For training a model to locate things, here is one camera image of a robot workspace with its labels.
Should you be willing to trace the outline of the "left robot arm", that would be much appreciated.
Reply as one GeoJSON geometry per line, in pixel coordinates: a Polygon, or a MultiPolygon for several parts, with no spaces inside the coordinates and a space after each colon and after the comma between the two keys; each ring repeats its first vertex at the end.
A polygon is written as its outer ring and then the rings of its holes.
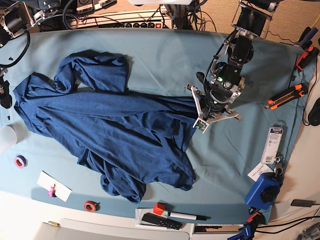
{"type": "Polygon", "coordinates": [[[241,72],[253,58],[253,40],[267,36],[278,5],[277,0],[239,1],[231,24],[234,30],[223,41],[207,70],[196,73],[203,90],[190,84],[185,86],[192,93],[198,113],[194,128],[205,132],[210,124],[216,122],[232,118],[241,120],[239,113],[229,105],[245,87],[245,77],[241,72]]]}

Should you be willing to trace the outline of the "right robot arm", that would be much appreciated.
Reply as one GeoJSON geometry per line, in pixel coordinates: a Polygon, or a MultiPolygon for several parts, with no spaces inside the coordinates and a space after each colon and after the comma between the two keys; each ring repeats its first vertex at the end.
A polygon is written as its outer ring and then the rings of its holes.
{"type": "Polygon", "coordinates": [[[26,36],[26,45],[20,55],[13,62],[0,65],[0,105],[3,108],[9,109],[13,103],[9,90],[10,84],[4,80],[4,75],[27,53],[31,44],[30,30],[53,17],[61,4],[60,0],[18,0],[8,6],[0,17],[1,48],[12,40],[26,36]]]}

